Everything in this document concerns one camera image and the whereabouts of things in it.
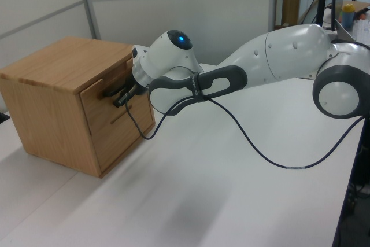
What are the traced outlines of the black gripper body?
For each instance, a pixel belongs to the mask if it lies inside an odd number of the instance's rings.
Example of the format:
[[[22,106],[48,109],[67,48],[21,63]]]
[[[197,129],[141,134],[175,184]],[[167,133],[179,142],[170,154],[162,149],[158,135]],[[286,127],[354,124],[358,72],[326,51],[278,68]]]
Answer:
[[[148,88],[140,85],[132,75],[126,78],[126,88],[130,96],[143,95],[148,91]]]

